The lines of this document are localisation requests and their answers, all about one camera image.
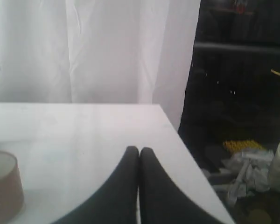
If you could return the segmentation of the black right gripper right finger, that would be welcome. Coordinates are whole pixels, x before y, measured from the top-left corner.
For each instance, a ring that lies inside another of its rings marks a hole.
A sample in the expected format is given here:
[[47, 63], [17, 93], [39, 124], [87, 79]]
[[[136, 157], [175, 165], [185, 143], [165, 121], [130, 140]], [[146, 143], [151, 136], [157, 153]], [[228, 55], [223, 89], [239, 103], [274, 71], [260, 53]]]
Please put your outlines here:
[[140, 153], [144, 224], [225, 224], [226, 209], [193, 157], [181, 147]]

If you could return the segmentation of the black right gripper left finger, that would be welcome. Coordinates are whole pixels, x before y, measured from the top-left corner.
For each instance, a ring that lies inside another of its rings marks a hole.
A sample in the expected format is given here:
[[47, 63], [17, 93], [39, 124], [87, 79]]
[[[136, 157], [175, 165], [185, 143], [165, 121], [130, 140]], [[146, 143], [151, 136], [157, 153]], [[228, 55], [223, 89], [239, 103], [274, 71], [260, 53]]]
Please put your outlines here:
[[139, 151], [128, 146], [104, 184], [56, 224], [136, 224]]

